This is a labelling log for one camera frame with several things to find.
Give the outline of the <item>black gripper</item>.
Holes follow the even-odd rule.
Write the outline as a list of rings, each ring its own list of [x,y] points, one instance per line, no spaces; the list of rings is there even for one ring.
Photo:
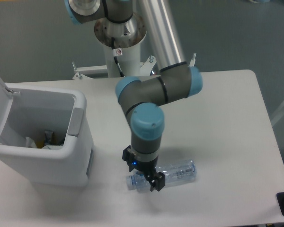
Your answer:
[[[144,174],[150,183],[150,191],[160,191],[165,186],[165,175],[162,172],[156,172],[156,164],[158,161],[158,151],[143,154],[139,152],[131,152],[131,146],[123,150],[122,160],[128,165],[129,172],[134,169]]]

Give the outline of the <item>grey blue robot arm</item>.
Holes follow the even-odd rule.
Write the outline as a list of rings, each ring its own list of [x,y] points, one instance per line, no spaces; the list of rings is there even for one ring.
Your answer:
[[[151,191],[165,186],[165,175],[156,170],[165,122],[161,106],[193,96],[203,87],[197,67],[185,61],[166,0],[142,0],[142,23],[130,0],[67,0],[65,7],[73,23],[95,21],[98,40],[110,49],[117,76],[116,97],[131,129],[131,144],[122,159],[129,170],[138,170]],[[118,53],[137,45],[146,35],[152,41],[160,75],[141,81],[124,72]]]

